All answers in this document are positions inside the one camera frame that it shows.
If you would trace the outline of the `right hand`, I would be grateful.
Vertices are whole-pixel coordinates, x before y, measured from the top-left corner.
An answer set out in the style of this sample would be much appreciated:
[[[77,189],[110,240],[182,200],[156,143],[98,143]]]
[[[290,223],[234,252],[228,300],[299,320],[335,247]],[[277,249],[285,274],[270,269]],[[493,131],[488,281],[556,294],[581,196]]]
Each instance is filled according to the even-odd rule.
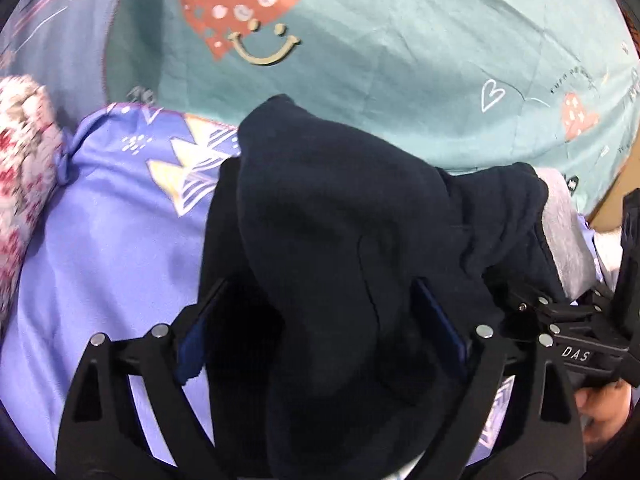
[[[604,448],[623,428],[631,411],[632,387],[618,380],[602,388],[581,388],[575,394],[578,413],[588,418],[582,438],[590,455]]]

